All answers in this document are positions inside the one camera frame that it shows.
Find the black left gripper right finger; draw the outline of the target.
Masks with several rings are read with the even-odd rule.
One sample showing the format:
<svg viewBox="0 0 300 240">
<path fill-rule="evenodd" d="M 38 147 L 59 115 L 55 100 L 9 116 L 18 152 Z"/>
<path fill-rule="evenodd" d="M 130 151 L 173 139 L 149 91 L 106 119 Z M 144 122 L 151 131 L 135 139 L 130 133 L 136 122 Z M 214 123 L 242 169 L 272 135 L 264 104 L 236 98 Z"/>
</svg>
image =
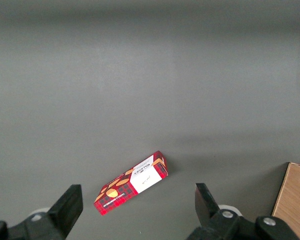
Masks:
<svg viewBox="0 0 300 240">
<path fill-rule="evenodd" d="M 229 208 L 218 206 L 205 183 L 197 183 L 195 211 L 200 227 L 188 240 L 298 240 L 297 234 L 282 219 L 259 216 L 254 222 Z"/>
</svg>

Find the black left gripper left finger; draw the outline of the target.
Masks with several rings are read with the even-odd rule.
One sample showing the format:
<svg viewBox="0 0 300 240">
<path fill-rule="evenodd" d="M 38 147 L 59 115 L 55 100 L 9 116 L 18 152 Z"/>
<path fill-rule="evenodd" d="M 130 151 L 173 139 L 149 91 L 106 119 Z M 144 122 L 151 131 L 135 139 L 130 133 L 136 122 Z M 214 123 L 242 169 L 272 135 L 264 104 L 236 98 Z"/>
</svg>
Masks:
<svg viewBox="0 0 300 240">
<path fill-rule="evenodd" d="M 82 186 L 71 185 L 47 212 L 9 227 L 0 220 L 0 240 L 64 240 L 83 211 Z"/>
</svg>

